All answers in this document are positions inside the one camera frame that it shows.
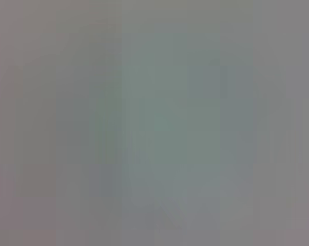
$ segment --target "blurry surface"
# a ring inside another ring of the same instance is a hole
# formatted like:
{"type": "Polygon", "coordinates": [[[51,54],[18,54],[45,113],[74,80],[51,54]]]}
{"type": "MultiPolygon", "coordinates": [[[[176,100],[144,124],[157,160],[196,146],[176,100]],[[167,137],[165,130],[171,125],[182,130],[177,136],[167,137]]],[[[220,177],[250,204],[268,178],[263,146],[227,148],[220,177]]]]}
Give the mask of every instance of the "blurry surface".
{"type": "Polygon", "coordinates": [[[309,1],[0,1],[9,245],[309,245],[309,1]]]}

